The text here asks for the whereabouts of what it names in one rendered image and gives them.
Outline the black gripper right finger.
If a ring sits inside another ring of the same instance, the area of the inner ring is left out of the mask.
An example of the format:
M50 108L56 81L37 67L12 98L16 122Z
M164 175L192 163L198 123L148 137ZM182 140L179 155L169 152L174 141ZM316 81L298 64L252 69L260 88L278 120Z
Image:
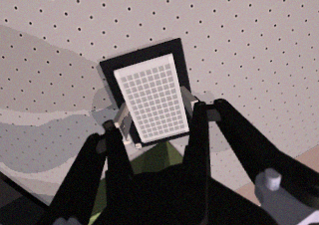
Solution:
M227 100L207 105L185 86L179 89L191 125L172 202L176 225L208 222L209 121L216 122L255 185L260 207L278 225L319 225L319 172L280 151Z

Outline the white multi-well plate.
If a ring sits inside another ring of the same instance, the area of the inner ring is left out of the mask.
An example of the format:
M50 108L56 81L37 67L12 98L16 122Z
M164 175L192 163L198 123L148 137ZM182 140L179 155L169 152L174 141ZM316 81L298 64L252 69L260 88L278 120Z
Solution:
M189 131L172 54L114 74L142 142Z

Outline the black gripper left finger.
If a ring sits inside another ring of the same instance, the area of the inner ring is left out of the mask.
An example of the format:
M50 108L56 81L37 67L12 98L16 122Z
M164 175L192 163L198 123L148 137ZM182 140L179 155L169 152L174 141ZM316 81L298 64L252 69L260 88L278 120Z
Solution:
M133 169L124 142L132 116L123 103L105 133L86 139L51 204L35 225L89 225L105 161L106 225L143 225L131 180Z

